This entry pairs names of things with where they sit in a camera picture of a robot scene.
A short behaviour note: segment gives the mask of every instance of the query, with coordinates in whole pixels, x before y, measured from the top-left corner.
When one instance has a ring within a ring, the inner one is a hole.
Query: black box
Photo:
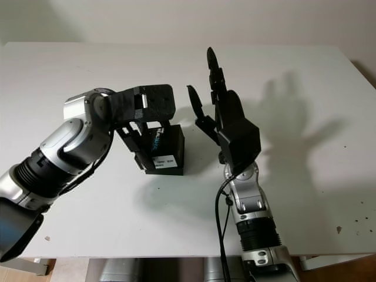
[[[183,175],[184,135],[180,125],[150,128],[148,133],[147,154],[156,169],[145,173]]]

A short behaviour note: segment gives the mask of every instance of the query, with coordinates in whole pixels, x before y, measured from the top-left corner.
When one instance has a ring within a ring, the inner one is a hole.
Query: label
[[[152,151],[155,151],[158,149],[159,147],[159,143],[160,143],[160,136],[165,132],[165,128],[164,127],[161,127],[161,128],[158,128],[157,129],[157,132],[155,134],[155,138],[154,138],[154,143],[153,143],[153,148],[152,148]]]
[[[177,167],[175,157],[173,155],[153,157],[156,169],[166,169],[167,167]]]

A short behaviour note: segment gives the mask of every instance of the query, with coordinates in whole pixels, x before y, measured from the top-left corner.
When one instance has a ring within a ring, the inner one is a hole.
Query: white table
[[[218,256],[219,147],[194,126],[186,85],[210,105],[206,46],[9,43],[2,53],[0,172],[96,87],[168,83],[186,137],[184,176],[151,176],[116,136],[94,176],[55,202],[25,257]],[[227,86],[259,125],[260,183],[292,255],[376,252],[376,91],[337,49],[214,46]],[[221,206],[224,219],[226,206]],[[232,221],[228,255],[240,254]]]

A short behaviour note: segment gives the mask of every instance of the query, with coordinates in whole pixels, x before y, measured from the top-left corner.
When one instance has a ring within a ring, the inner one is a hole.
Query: table leg
[[[36,262],[32,262],[21,258],[14,258],[13,260],[9,260],[5,263],[0,263],[0,266],[35,273],[36,275],[46,275],[48,259],[37,258]]]

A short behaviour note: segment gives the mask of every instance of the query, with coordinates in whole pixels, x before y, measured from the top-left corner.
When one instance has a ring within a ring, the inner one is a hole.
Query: white wall
[[[376,74],[375,0],[0,0],[0,42],[337,45]]]

